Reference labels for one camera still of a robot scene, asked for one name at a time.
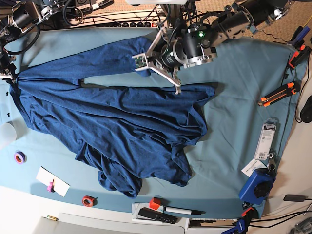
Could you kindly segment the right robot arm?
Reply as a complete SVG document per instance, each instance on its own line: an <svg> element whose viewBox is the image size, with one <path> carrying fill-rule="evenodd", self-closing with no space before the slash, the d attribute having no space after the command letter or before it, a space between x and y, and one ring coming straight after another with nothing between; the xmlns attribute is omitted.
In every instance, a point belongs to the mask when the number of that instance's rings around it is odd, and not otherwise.
<svg viewBox="0 0 312 234"><path fill-rule="evenodd" d="M59 0L26 0L12 6L12 13L0 20L0 78L7 83L16 82L16 56L25 53L40 35L40 24L62 8ZM5 46L37 29L33 41L21 51L8 51Z"/></svg>

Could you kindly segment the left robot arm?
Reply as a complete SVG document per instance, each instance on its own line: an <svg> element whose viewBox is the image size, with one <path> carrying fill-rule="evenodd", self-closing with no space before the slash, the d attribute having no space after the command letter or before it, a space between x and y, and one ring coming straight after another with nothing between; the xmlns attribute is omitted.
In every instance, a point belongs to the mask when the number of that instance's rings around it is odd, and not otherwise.
<svg viewBox="0 0 312 234"><path fill-rule="evenodd" d="M161 27L147 52L135 57L136 69L147 69L166 78L181 93L177 77L180 67L190 68L210 63L217 57L221 43L241 38L246 30L253 33L258 26L271 25L289 11L289 0L236 0L223 11L208 11L195 16L197 22L183 20L176 24L161 50L156 46L167 35Z"/></svg>

